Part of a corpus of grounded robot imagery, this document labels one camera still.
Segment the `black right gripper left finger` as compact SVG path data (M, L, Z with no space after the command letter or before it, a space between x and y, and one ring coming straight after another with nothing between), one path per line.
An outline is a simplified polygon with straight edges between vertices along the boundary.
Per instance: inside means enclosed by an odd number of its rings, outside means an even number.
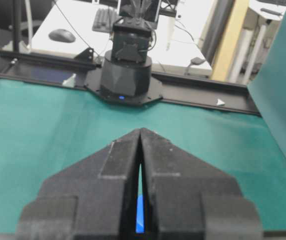
M118 240L135 228L140 130L46 178L21 211L18 240Z

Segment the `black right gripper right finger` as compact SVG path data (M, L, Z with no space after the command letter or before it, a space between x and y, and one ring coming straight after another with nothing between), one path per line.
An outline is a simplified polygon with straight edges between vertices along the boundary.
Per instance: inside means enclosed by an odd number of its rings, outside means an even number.
M158 240L260 240L255 204L226 172L143 128L150 227Z

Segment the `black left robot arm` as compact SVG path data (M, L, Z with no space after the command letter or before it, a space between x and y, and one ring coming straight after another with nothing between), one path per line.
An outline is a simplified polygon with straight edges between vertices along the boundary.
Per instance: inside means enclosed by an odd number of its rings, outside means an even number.
M107 100L139 105L161 97L148 56L153 31L148 0L119 3L113 45L92 90ZM46 178L21 212L17 240L119 240L136 228L141 130Z

